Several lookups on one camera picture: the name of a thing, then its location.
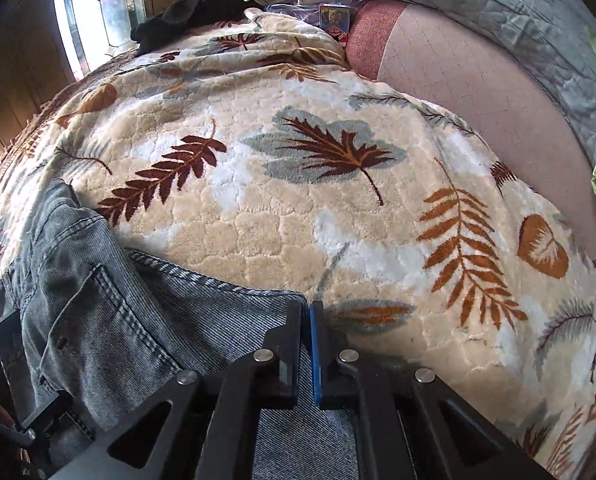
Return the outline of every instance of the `beige blanket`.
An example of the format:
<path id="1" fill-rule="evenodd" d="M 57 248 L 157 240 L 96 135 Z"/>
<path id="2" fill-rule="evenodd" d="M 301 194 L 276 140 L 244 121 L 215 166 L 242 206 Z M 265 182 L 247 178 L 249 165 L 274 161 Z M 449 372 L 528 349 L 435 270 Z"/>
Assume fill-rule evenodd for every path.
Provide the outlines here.
<path id="1" fill-rule="evenodd" d="M 358 347 L 433 368 L 578 478 L 593 266 L 468 124 L 350 72 L 324 32 L 273 14 L 198 29 L 26 130 L 0 168 L 0 275 L 56 177 L 124 244 L 322 299 Z"/>

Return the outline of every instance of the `gray jeans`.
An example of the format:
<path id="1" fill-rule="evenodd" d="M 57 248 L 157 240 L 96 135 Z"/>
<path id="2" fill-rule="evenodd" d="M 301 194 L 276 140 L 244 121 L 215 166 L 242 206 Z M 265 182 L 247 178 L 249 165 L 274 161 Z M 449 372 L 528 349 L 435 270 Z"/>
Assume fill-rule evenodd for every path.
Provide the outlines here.
<path id="1" fill-rule="evenodd" d="M 22 339 L 1 349 L 18 417 L 54 390 L 72 394 L 52 440 L 63 465 L 178 371 L 217 372 L 258 348 L 289 300 L 305 302 L 124 250 L 105 219 L 54 180 L 0 280 L 0 316 L 22 316 Z M 315 408 L 308 362 L 303 350 L 298 407 L 261 414 L 256 480 L 357 478 L 350 419 Z"/>

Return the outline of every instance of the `metal pin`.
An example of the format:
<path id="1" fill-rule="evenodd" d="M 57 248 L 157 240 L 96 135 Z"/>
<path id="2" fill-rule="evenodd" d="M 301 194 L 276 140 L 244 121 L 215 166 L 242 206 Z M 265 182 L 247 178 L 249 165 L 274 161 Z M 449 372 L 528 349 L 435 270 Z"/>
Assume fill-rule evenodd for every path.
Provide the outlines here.
<path id="1" fill-rule="evenodd" d="M 198 380 L 198 374 L 193 370 L 182 370 L 177 373 L 175 380 L 178 381 L 178 384 L 186 386 L 195 383 Z"/>
<path id="2" fill-rule="evenodd" d="M 261 348 L 254 352 L 254 361 L 258 363 L 266 363 L 273 359 L 273 352 L 268 348 Z"/>
<path id="3" fill-rule="evenodd" d="M 415 380 L 422 384 L 432 383 L 435 379 L 435 372 L 429 368 L 418 368 L 415 371 Z"/>
<path id="4" fill-rule="evenodd" d="M 347 348 L 346 350 L 342 350 L 338 354 L 338 357 L 340 357 L 340 361 L 342 361 L 343 363 L 353 363 L 359 359 L 360 354 L 358 354 L 358 352 L 356 352 L 352 348 Z"/>

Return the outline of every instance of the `denim pocket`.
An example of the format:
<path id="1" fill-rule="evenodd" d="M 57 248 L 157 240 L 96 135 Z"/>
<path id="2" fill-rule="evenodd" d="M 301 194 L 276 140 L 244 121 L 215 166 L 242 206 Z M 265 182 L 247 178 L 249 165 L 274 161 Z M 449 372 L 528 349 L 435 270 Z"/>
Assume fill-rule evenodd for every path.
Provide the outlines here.
<path id="1" fill-rule="evenodd" d="M 57 316 L 40 361 L 49 385 L 72 394 L 105 431 L 180 369 L 102 265 Z"/>

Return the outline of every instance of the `triangular cutout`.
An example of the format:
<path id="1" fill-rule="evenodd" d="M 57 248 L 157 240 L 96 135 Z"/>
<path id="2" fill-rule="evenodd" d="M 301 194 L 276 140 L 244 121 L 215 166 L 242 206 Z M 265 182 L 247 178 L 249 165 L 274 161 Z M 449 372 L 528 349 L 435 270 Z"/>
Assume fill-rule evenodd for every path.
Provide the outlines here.
<path id="1" fill-rule="evenodd" d="M 460 460 L 465 466 L 471 467 L 486 462 L 502 452 L 495 442 L 474 426 L 452 403 L 441 400 L 439 407 Z"/>
<path id="2" fill-rule="evenodd" d="M 136 425 L 109 446 L 109 456 L 136 469 L 145 467 L 170 411 L 169 402 L 154 406 Z"/>

